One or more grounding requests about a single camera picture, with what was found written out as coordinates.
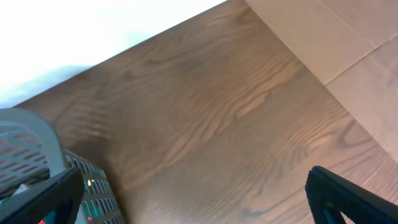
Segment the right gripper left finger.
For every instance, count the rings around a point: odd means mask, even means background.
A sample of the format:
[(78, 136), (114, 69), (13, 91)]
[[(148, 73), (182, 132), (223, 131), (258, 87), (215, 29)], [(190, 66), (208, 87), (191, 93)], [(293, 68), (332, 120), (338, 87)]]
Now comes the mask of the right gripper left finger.
[(75, 223), (84, 195), (79, 169), (65, 170), (29, 190), (12, 196), (1, 206), (1, 223)]

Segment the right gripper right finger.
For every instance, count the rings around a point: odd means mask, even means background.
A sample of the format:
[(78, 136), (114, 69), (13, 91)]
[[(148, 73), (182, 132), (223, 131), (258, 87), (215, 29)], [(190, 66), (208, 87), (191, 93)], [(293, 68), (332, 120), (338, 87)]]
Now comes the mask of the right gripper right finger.
[(305, 184), (316, 224), (397, 223), (397, 205), (321, 166), (313, 167)]

